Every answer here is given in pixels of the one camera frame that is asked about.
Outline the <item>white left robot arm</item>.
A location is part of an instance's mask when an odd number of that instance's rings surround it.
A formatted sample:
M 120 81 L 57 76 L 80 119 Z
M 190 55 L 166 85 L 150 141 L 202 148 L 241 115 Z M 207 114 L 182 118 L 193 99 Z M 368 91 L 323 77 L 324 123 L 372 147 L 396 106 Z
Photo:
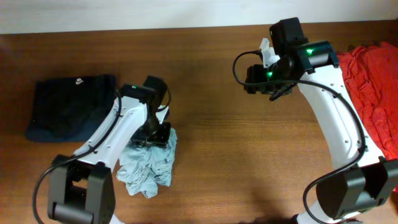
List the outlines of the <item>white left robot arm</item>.
M 165 148 L 170 136 L 169 89 L 162 80 L 124 85 L 99 128 L 72 156 L 58 155 L 49 175 L 47 215 L 60 223 L 120 223 L 113 170 L 129 144 Z

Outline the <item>light blue t-shirt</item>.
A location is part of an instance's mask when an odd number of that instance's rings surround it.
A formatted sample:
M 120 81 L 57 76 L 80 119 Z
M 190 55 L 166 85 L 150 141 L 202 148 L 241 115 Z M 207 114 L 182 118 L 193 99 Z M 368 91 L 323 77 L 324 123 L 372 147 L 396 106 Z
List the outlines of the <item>light blue t-shirt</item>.
M 120 169 L 116 174 L 117 179 L 125 183 L 128 194 L 142 193 L 145 198 L 152 198 L 157 195 L 159 185 L 169 187 L 176 147 L 174 129 L 170 130 L 165 148 L 129 143 L 119 157 Z

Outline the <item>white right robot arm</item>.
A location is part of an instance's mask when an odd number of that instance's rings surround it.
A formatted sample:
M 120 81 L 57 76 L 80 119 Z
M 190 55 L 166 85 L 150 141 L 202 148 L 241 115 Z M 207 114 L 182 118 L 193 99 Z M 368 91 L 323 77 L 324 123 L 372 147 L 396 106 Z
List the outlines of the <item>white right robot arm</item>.
M 305 204 L 293 223 L 348 223 L 384 205 L 397 185 L 397 161 L 389 161 L 369 137 L 346 90 L 329 42 L 263 39 L 254 52 L 261 59 L 243 81 L 250 93 L 276 100 L 297 87 L 309 102 L 328 144 L 333 170 L 309 185 L 316 200 Z

